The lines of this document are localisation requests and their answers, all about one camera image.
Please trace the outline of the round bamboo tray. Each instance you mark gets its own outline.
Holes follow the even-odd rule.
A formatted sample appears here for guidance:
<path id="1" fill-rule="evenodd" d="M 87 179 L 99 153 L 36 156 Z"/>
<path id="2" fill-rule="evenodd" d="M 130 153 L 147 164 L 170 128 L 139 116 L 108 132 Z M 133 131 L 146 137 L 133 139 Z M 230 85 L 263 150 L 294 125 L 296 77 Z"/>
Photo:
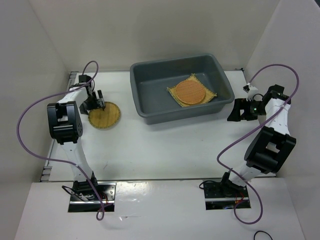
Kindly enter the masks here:
<path id="1" fill-rule="evenodd" d="M 121 118 L 120 108 L 113 102 L 105 102 L 105 108 L 93 109 L 88 113 L 89 123 L 96 129 L 108 129 Z"/>

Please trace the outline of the rectangular woven bamboo mat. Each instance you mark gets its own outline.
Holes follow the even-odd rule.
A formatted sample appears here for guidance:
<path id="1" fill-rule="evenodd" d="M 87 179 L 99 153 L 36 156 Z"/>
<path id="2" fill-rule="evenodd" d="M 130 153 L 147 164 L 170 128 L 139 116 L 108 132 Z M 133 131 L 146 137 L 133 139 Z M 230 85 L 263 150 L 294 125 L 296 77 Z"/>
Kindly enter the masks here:
<path id="1" fill-rule="evenodd" d="M 177 98 L 177 95 L 176 95 L 176 86 L 180 83 L 178 83 L 177 85 L 173 86 L 173 87 L 168 87 L 167 88 L 167 91 L 170 93 L 170 95 L 172 96 L 172 98 L 181 106 L 181 107 L 189 107 L 189 106 L 194 106 L 194 105 L 201 105 L 201 104 L 207 104 L 209 103 L 211 100 L 213 100 L 214 98 L 216 98 L 218 95 L 215 93 L 215 92 L 212 92 L 211 90 L 209 90 L 206 86 L 204 86 L 199 80 L 198 78 L 196 77 L 196 75 L 194 73 L 192 73 L 188 78 L 186 78 L 185 80 L 192 80 L 192 81 L 195 81 L 195 82 L 198 82 L 200 83 L 203 87 L 204 87 L 204 90 L 205 90 L 205 98 L 200 102 L 200 103 L 197 103 L 197 104 L 185 104 L 183 103 L 182 101 L 180 101 L 178 98 Z"/>

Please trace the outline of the round orange woven tray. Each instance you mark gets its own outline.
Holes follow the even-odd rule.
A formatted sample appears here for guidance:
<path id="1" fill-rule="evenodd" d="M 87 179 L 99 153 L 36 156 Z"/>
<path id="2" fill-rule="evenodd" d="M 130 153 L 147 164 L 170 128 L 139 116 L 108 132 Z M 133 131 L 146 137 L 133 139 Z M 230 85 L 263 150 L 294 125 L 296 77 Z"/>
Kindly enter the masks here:
<path id="1" fill-rule="evenodd" d="M 188 105 L 200 103 L 206 96 L 204 87 L 197 81 L 184 80 L 175 88 L 177 98 Z"/>

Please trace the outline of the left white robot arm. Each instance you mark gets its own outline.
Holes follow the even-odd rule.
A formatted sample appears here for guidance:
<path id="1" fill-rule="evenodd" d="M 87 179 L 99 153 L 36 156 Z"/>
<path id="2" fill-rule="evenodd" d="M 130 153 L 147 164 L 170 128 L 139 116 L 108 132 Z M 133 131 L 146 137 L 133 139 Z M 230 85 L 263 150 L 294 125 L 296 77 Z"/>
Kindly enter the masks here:
<path id="1" fill-rule="evenodd" d="M 68 161 L 72 162 L 74 183 L 71 192 L 82 201 L 94 200 L 98 197 L 100 188 L 83 150 L 81 114 L 88 115 L 93 110 L 103 112 L 106 108 L 105 100 L 101 90 L 95 92 L 95 84 L 86 74 L 80 75 L 78 83 L 70 89 L 73 92 L 67 93 L 58 102 L 47 105 L 49 132 L 62 146 Z"/>

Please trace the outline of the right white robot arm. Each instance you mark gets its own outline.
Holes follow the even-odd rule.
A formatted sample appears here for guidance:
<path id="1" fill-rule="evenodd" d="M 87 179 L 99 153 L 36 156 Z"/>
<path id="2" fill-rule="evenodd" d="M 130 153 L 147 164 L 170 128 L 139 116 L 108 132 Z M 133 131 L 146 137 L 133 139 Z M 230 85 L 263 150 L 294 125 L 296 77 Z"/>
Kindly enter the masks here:
<path id="1" fill-rule="evenodd" d="M 229 122 L 254 121 L 264 116 L 268 121 L 253 139 L 245 152 L 245 163 L 237 173 L 227 172 L 219 184 L 220 193 L 229 197 L 246 186 L 246 182 L 260 174 L 277 173 L 294 149 L 297 140 L 288 129 L 288 112 L 291 108 L 284 87 L 270 86 L 261 100 L 255 100 L 258 89 L 251 84 L 243 87 L 246 98 L 237 98 L 227 118 Z"/>

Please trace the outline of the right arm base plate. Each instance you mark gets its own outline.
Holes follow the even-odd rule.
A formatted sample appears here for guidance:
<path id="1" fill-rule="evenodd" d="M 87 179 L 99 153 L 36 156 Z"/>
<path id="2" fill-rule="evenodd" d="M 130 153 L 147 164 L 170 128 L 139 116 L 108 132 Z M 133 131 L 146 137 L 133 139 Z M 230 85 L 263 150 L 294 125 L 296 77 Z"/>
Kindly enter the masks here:
<path id="1" fill-rule="evenodd" d="M 236 204 L 238 209 L 251 208 L 249 194 L 244 187 L 236 190 L 230 187 L 222 187 L 220 182 L 205 180 L 199 184 L 203 190 L 206 210 L 233 210 Z"/>

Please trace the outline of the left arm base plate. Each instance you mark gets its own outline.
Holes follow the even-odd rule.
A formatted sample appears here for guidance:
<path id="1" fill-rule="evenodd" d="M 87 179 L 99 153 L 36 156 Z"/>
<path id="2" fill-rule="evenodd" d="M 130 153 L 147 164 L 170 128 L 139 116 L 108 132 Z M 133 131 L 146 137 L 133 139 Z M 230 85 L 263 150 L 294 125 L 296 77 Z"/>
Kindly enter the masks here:
<path id="1" fill-rule="evenodd" d="M 72 187 L 63 185 L 62 189 L 69 194 L 69 213 L 87 213 L 97 212 L 101 208 L 101 201 L 104 205 L 105 212 L 114 212 L 116 198 L 115 182 L 98 181 L 96 182 L 96 190 L 99 195 L 95 194 L 94 190 L 88 183 L 83 185 L 74 182 Z"/>

